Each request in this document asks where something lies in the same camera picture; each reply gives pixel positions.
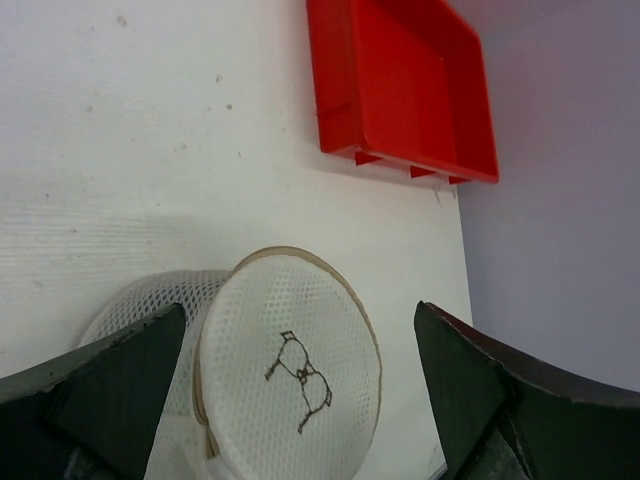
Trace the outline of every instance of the white table surface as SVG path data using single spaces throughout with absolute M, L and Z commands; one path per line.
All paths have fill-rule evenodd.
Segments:
M 294 245 L 351 282 L 379 338 L 358 478 L 424 479 L 413 314 L 424 299 L 471 321 L 458 202 L 321 154 L 314 110 L 301 0 L 4 0 L 0 375 L 70 349 L 143 275 Z

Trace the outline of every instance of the mesh lid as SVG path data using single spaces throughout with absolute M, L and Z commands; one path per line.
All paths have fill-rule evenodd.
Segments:
M 200 342 L 203 405 L 237 477 L 353 478 L 377 424 L 381 364 L 335 270 L 302 250 L 257 252 L 218 293 Z

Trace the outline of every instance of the circular mesh disc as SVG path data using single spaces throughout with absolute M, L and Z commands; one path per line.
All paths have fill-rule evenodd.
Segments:
M 193 408 L 194 351 L 209 307 L 228 275 L 215 270 L 175 271 L 143 278 L 109 302 L 80 342 L 82 346 L 104 338 L 172 303 L 185 310 L 182 349 L 149 456 L 147 480 L 208 478 L 206 430 Z
M 243 480 L 352 479 L 380 409 L 381 365 L 362 304 L 308 252 L 243 261 L 218 293 L 200 344 L 203 404 Z

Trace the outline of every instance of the white surface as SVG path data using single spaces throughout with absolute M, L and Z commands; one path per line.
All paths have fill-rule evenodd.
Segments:
M 304 2 L 5 0 L 0 27 L 0 375 L 68 350 L 145 274 L 291 244 L 347 278 L 380 340 L 359 478 L 423 479 L 413 314 L 471 318 L 458 203 L 318 151 Z
M 460 192 L 475 324 L 640 391 L 640 2 L 582 2 L 485 54 L 502 183 Z

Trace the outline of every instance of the mesh bag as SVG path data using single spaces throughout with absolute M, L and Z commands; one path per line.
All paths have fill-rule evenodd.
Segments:
M 210 468 L 227 472 L 214 478 L 358 472 L 378 420 L 380 357 L 362 304 L 322 260 L 274 248 L 243 261 L 211 306 L 197 358 L 220 448 Z
M 86 345 L 104 338 L 160 307 L 179 303 L 186 330 L 164 410 L 149 456 L 148 480 L 205 480 L 206 429 L 195 418 L 193 366 L 196 344 L 216 293 L 229 272 L 175 271 L 143 278 L 117 295 L 83 336 Z

